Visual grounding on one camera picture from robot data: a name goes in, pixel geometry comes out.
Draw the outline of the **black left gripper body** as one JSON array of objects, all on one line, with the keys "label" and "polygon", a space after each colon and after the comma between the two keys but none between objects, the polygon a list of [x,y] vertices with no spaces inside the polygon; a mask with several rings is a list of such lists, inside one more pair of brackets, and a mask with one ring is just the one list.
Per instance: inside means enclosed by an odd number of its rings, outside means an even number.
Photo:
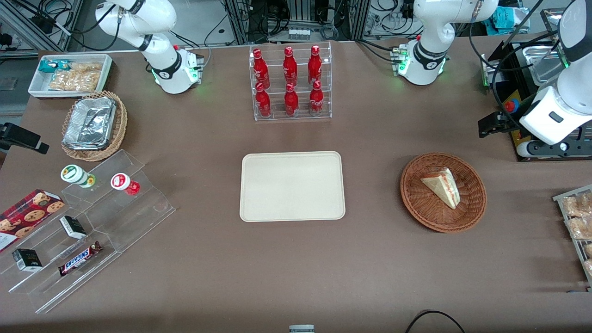
[{"label": "black left gripper body", "polygon": [[509,133],[520,130],[521,126],[511,113],[506,111],[495,111],[478,120],[479,138],[497,133]]}]

